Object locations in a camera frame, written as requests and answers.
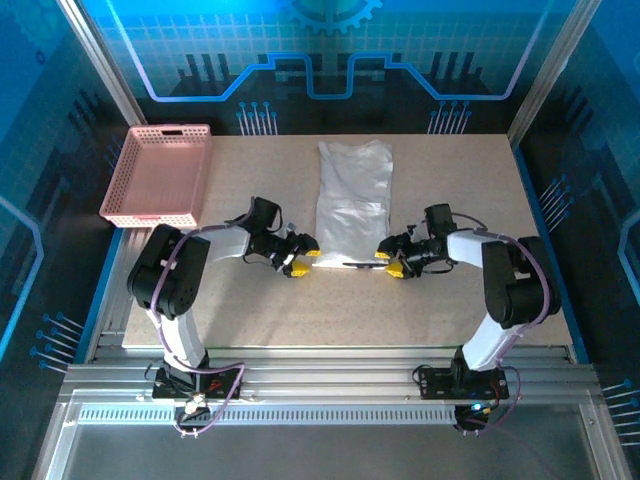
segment pink plastic basket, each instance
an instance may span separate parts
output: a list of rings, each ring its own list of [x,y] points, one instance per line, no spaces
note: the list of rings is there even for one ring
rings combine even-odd
[[[196,227],[211,162],[208,125],[131,127],[100,215],[118,227]]]

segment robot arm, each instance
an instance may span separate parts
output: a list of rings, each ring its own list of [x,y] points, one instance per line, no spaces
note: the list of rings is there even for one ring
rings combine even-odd
[[[497,369],[500,359],[522,336],[523,327],[538,317],[544,303],[543,287],[518,247],[483,231],[459,229],[448,204],[429,207],[425,215],[429,238],[412,238],[415,226],[409,226],[408,233],[384,240],[378,256],[397,256],[387,271],[398,278],[419,277],[427,265],[439,261],[468,263],[483,270],[487,314],[473,337],[458,348],[451,365],[454,390],[472,391],[475,386],[466,387],[477,383],[481,376],[476,373]],[[542,241],[528,237],[519,242],[542,267],[551,297],[548,314],[557,313],[558,290]]]
[[[278,215],[280,225],[272,229]],[[160,328],[171,351],[165,351],[164,358],[170,367],[168,375],[181,377],[196,391],[200,391],[202,376],[184,373],[188,372],[185,366],[204,368],[209,363],[191,310],[206,263],[258,254],[277,272],[295,278],[309,271],[307,265],[296,261],[298,255],[320,254],[318,244],[311,236],[296,234],[295,226],[291,224],[282,225],[280,206],[268,200],[255,198],[251,211],[231,224],[223,228],[205,227],[189,237],[178,252],[158,297]],[[177,228],[156,227],[127,281],[129,292],[156,324],[158,319],[151,311],[153,292],[175,246],[183,237]]]

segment table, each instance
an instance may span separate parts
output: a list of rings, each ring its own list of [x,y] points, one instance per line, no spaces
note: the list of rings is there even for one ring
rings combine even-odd
[[[200,224],[235,218],[251,196],[261,196],[280,204],[298,232],[313,235],[318,141],[359,145],[374,138],[393,146],[392,234],[436,203],[449,203],[495,232],[536,234],[505,135],[216,137]],[[237,258],[207,265],[193,309],[207,347],[453,346],[470,338],[485,312],[481,270],[468,265],[408,281],[382,271],[320,268],[287,279]],[[567,345],[571,339],[560,313],[520,343]],[[159,345],[137,305],[123,345]]]

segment gear logo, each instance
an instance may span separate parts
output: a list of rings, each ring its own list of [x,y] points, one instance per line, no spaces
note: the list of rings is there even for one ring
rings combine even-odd
[[[22,33],[39,48],[45,48],[64,27],[55,0],[0,0],[0,13],[13,14]]]
[[[301,28],[310,27],[313,33],[325,31],[333,35],[346,34],[349,27],[359,28],[364,19],[371,20],[374,8],[382,7],[381,0],[289,0],[284,5],[289,17]]]

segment glass panel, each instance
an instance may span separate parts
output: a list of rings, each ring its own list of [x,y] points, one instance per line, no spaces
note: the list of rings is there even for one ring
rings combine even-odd
[[[640,384],[639,22],[637,4],[602,2],[521,145],[601,382],[607,387],[629,378],[634,389]],[[549,187],[557,195],[544,195]],[[551,206],[551,197],[561,201]],[[640,413],[623,398],[611,400],[623,404],[615,413]],[[627,434],[621,438],[637,443],[628,435],[634,431],[621,429]],[[627,451],[640,466],[640,449]]]
[[[54,1],[2,2],[0,45],[0,476],[29,478],[113,235],[97,212],[127,127]],[[58,312],[77,325],[43,322]]]
[[[574,1],[84,3],[150,122],[269,135],[504,133]]]

